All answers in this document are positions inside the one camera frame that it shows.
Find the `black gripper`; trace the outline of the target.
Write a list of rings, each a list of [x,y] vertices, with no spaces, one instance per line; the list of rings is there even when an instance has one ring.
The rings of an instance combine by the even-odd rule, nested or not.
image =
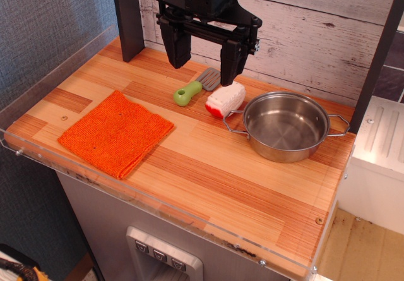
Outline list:
[[[244,70],[249,54],[259,47],[262,20],[245,10],[238,0],[156,0],[157,24],[170,64],[181,68],[191,58],[191,37],[217,44],[220,51],[220,84],[233,84]]]

